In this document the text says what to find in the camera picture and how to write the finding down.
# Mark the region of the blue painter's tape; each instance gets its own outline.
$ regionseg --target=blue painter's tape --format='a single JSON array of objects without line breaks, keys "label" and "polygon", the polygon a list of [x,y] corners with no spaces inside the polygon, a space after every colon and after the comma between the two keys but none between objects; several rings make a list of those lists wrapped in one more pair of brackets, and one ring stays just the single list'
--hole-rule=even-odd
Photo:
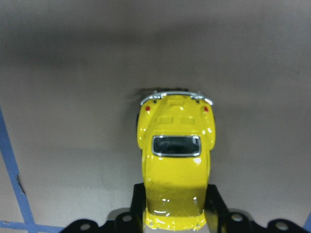
[{"label": "blue painter's tape", "polygon": [[25,223],[20,222],[5,222],[0,221],[0,227],[2,228],[9,228],[9,229],[16,229],[16,230],[26,230],[27,226]]},{"label": "blue painter's tape", "polygon": [[11,184],[12,184],[21,214],[27,226],[27,230],[29,233],[37,233],[34,217],[31,212],[27,196],[25,195],[23,189],[21,188],[21,185],[19,184],[19,178],[18,178],[19,170],[18,170],[18,166],[17,166],[14,153],[13,153],[10,138],[9,138],[7,129],[5,127],[4,118],[2,115],[1,109],[0,109],[0,150],[1,150],[3,160],[5,163],[6,169],[8,171],[10,180],[11,180]]},{"label": "blue painter's tape", "polygon": [[311,232],[311,212],[309,214],[309,217],[307,218],[305,225],[303,226],[303,228],[305,230],[307,230],[308,232]]},{"label": "blue painter's tape", "polygon": [[37,229],[38,229],[39,232],[59,233],[64,228],[63,227],[53,227],[53,226],[37,225]]}]

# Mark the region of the floor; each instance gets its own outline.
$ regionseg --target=floor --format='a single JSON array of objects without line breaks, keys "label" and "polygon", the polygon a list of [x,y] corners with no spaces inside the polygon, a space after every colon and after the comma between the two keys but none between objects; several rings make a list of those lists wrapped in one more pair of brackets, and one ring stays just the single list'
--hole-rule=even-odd
[{"label": "floor", "polygon": [[209,180],[228,207],[309,226],[310,11],[308,0],[2,1],[0,233],[102,225],[129,207],[139,101],[159,87],[213,99]]}]

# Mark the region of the car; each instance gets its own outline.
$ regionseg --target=car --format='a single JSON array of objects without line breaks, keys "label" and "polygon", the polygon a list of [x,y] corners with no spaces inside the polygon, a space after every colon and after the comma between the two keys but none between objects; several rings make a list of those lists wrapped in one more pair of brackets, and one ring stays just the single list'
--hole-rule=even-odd
[{"label": "car", "polygon": [[200,93],[163,91],[140,103],[137,142],[146,189],[145,224],[199,230],[215,145],[212,101]]}]

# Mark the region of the yellow beetle car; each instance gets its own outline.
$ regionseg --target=yellow beetle car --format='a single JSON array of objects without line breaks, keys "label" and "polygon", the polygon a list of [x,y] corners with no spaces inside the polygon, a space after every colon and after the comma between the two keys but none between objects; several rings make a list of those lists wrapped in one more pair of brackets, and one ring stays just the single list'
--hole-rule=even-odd
[{"label": "yellow beetle car", "polygon": [[200,93],[154,93],[141,103],[137,141],[146,189],[145,224],[199,230],[215,144],[212,102]]}]

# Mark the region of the car window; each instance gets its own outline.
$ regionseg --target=car window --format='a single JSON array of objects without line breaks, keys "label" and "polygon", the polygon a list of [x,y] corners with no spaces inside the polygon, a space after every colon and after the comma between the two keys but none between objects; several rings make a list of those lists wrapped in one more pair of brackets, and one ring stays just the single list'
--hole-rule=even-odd
[{"label": "car window", "polygon": [[198,136],[154,136],[153,153],[166,157],[192,157],[200,154]]}]

